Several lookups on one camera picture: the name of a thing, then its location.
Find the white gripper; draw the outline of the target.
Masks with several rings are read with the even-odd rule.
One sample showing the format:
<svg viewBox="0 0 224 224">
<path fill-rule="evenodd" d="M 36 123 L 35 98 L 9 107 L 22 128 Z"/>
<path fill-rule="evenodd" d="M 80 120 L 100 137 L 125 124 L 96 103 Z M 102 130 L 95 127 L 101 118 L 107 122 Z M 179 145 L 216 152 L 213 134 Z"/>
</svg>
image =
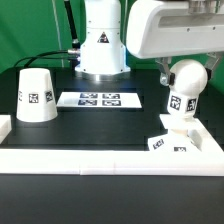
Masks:
<svg viewBox="0 0 224 224">
<path fill-rule="evenodd" d="M 216 13 L 194 14 L 187 1 L 137 0 L 129 13 L 126 47 L 137 58 L 156 58 L 163 86 L 174 84 L 171 56 L 208 53 L 204 68 L 211 79 L 223 58 L 224 1 Z"/>
</svg>

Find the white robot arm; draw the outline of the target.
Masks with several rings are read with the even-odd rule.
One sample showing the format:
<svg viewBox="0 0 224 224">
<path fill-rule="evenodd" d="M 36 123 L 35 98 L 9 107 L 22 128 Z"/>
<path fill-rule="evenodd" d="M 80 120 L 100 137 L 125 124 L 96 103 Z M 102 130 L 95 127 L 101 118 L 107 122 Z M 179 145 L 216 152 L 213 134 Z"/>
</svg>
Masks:
<svg viewBox="0 0 224 224">
<path fill-rule="evenodd" d="M 120 39 L 118 0 L 84 0 L 86 39 L 81 45 L 78 72 L 107 79 L 127 72 L 125 54 L 154 58 L 167 86 L 176 73 L 175 56 L 206 54 L 212 73 L 224 58 L 224 0 L 136 0 L 131 6 L 126 40 Z"/>
</svg>

